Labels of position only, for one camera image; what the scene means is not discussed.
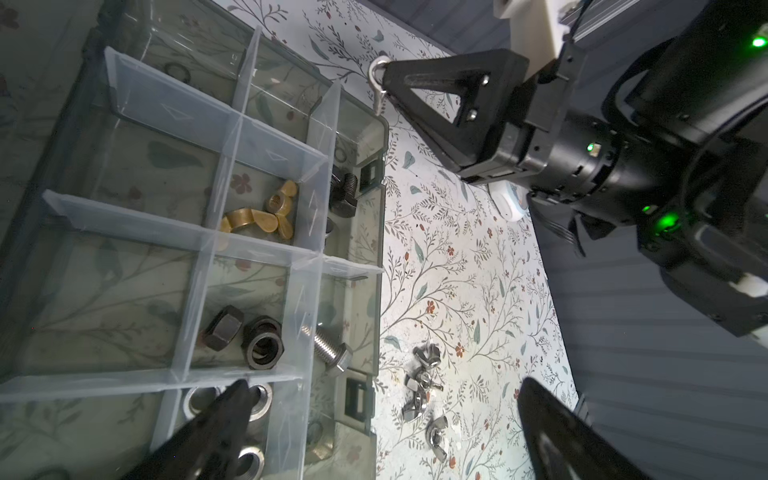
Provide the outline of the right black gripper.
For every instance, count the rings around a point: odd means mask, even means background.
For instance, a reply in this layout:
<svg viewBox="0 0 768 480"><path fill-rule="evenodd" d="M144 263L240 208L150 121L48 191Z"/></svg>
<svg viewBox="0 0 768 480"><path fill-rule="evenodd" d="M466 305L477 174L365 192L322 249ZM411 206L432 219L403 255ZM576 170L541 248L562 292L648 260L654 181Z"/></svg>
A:
<svg viewBox="0 0 768 480"><path fill-rule="evenodd" d="M566 43L523 83L529 60L507 49L393 61L382 87L464 181L508 180L544 202L633 225L660 206L660 153L629 128L571 108L584 62Z"/></svg>

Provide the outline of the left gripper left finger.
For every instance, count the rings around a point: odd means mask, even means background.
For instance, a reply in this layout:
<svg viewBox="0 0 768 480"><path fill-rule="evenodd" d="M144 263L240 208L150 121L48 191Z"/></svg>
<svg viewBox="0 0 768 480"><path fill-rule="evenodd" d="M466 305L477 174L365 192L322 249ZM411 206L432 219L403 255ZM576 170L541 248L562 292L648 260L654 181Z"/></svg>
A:
<svg viewBox="0 0 768 480"><path fill-rule="evenodd" d="M126 479L232 479L252 408L248 383L237 380Z"/></svg>

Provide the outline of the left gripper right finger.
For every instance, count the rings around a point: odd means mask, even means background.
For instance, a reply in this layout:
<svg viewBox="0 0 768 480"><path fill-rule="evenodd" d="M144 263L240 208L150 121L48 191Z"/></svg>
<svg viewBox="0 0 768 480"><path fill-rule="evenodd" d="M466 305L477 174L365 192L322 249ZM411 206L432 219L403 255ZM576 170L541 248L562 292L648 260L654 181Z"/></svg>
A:
<svg viewBox="0 0 768 480"><path fill-rule="evenodd" d="M535 478L648 477L532 377L522 382L518 411Z"/></svg>

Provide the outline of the silver hex bolt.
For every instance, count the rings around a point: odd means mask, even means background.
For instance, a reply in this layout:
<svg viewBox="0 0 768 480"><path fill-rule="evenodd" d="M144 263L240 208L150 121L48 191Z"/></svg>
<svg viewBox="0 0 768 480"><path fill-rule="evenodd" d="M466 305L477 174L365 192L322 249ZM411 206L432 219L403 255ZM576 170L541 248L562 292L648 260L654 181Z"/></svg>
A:
<svg viewBox="0 0 768 480"><path fill-rule="evenodd" d="M349 368L353 353L346 343L339 343L323 327L316 327L312 336L314 352L325 363L325 374L338 377Z"/></svg>

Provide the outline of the brass wing nut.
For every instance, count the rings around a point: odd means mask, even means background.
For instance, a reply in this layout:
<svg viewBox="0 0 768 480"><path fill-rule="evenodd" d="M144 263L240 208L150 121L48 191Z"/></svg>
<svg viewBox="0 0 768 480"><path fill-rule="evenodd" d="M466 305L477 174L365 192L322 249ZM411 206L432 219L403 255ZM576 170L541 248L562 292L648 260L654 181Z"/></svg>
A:
<svg viewBox="0 0 768 480"><path fill-rule="evenodd" d="M273 233L279 227L277 216L252 208L240 208L226 212L219 224L219 230L233 233L249 226L257 226L266 233Z"/></svg>
<svg viewBox="0 0 768 480"><path fill-rule="evenodd" d="M291 240L294 236L294 227L289 220L289 215L297 194L298 185L292 180L286 180L266 202L267 211L277 219L277 232L283 240Z"/></svg>

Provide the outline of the black hex bolt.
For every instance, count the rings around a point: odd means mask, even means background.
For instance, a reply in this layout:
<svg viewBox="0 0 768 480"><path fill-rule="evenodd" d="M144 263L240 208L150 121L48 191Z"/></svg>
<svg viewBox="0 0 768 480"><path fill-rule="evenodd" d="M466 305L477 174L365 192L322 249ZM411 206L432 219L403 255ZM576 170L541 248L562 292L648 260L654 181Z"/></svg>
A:
<svg viewBox="0 0 768 480"><path fill-rule="evenodd" d="M337 166L332 168L329 208L341 218L353 218L357 211L357 177Z"/></svg>

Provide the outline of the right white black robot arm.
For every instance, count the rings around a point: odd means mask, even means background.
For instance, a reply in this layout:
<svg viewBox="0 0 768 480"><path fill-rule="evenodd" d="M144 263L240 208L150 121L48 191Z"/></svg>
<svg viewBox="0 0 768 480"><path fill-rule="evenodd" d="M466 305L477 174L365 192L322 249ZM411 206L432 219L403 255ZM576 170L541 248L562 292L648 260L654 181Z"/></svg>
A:
<svg viewBox="0 0 768 480"><path fill-rule="evenodd" d="M512 45L373 60L435 157L583 253L632 227L666 287L720 327L767 342L767 5L711 1L641 54L599 116L571 107L586 53L548 1L508 1Z"/></svg>

